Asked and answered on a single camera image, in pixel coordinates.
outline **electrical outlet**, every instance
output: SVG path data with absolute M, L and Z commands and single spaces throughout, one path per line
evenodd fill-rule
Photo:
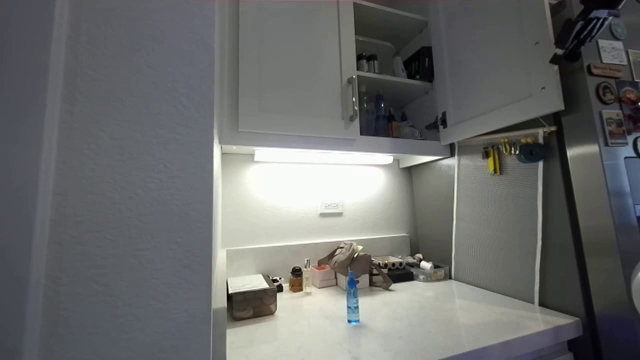
M 320 204 L 320 215 L 342 215 L 343 214 L 343 202 L 321 202 Z

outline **jar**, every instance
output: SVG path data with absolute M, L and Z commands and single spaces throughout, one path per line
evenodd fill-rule
M 302 268 L 299 265 L 292 268 L 292 276 L 287 278 L 287 290 L 302 291 Z
M 367 71 L 366 55 L 357 54 L 357 71 Z
M 379 63 L 377 63 L 377 55 L 376 54 L 366 55 L 366 63 L 367 63 L 369 71 L 374 71 L 374 73 L 379 71 Z

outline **white countertop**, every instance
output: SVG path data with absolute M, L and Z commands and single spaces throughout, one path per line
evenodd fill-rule
M 462 282 L 359 290 L 361 325 L 345 325 L 339 288 L 278 293 L 278 311 L 228 321 L 228 360 L 512 357 L 582 334 L 577 318 Z

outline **cabinet handle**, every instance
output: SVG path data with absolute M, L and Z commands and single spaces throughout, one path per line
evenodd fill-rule
M 437 118 L 437 123 L 440 123 L 440 127 L 448 127 L 445 112 L 441 112 L 441 116 Z
M 347 116 L 350 121 L 359 118 L 359 103 L 357 103 L 357 76 L 350 76 L 347 83 L 352 86 L 352 113 Z

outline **item on shelf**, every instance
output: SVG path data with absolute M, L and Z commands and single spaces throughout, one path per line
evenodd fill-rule
M 377 55 L 376 54 L 366 55 L 366 63 L 367 63 L 369 71 L 374 71 L 374 73 L 379 71 L 379 63 L 377 63 Z
M 314 265 L 311 282 L 315 288 L 336 285 L 336 271 L 328 263 Z
M 420 136 L 420 130 L 413 123 L 406 121 L 401 126 L 401 138 L 421 138 L 421 136 Z
M 357 54 L 357 71 L 367 71 L 367 61 L 363 54 Z
M 411 268 L 418 282 L 441 282 L 448 276 L 448 268 L 433 261 L 420 261 L 420 268 Z
M 411 257 L 411 256 L 376 256 L 372 257 L 372 261 L 376 265 L 379 265 L 382 270 L 394 270 L 394 268 L 416 268 L 418 265 L 418 259 Z
M 302 290 L 307 291 L 311 288 L 311 259 L 304 257 L 302 265 Z
M 388 134 L 388 121 L 386 121 L 386 103 L 383 96 L 376 93 L 376 123 L 374 123 L 374 136 L 386 136 Z
M 431 46 L 418 48 L 404 59 L 406 77 L 433 82 L 433 54 Z
M 542 161 L 544 152 L 545 152 L 544 144 L 540 144 L 540 142 L 519 144 L 518 161 L 521 161 L 521 163 Z
M 345 324 L 359 325 L 357 279 L 352 268 L 347 268 L 345 279 Z
M 433 138 L 437 139 L 437 134 L 440 134 L 440 123 L 437 123 L 437 116 L 433 118 L 433 121 L 426 123 L 420 127 L 420 138 Z
M 406 126 L 407 126 L 407 116 L 406 116 L 406 112 L 401 112 L 400 113 L 400 123 L 397 123 L 397 138 L 406 138 L 404 134 L 406 134 Z
M 287 278 L 287 290 L 302 291 L 302 268 L 299 265 L 292 268 L 292 276 Z
M 392 268 L 386 270 L 386 276 L 396 284 L 396 282 L 411 282 L 416 279 L 416 273 L 411 271 L 411 268 Z
M 336 282 L 337 282 L 337 288 L 345 288 L 347 285 L 347 276 L 337 271 L 336 273 Z M 369 288 L 372 276 L 367 271 L 359 273 L 359 276 L 355 276 L 355 282 L 357 282 L 357 288 Z
M 497 144 L 487 144 L 482 148 L 482 159 L 485 159 L 485 172 L 492 176 L 501 176 L 501 156 Z
M 388 112 L 388 127 L 388 136 L 401 138 L 401 121 L 392 112 Z
M 394 76 L 406 77 L 406 70 L 400 55 L 394 55 Z
M 278 310 L 278 291 L 262 273 L 228 278 L 225 293 L 228 311 L 233 320 L 272 315 Z
M 272 288 L 275 288 L 275 291 L 284 291 L 284 285 L 281 285 L 284 278 L 281 276 L 270 276 L 267 279 L 272 282 Z
M 376 123 L 376 102 L 366 92 L 366 86 L 359 86 L 359 134 L 372 136 Z

